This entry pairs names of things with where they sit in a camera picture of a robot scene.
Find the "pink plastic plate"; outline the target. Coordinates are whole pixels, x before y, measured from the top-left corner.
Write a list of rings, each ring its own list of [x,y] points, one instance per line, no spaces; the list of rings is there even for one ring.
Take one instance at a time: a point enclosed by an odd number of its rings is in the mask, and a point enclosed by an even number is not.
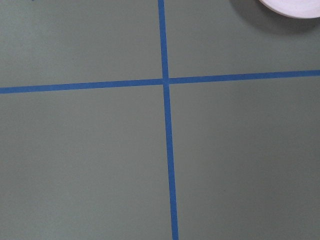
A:
[[[260,0],[270,10],[290,18],[315,19],[320,17],[319,0]]]

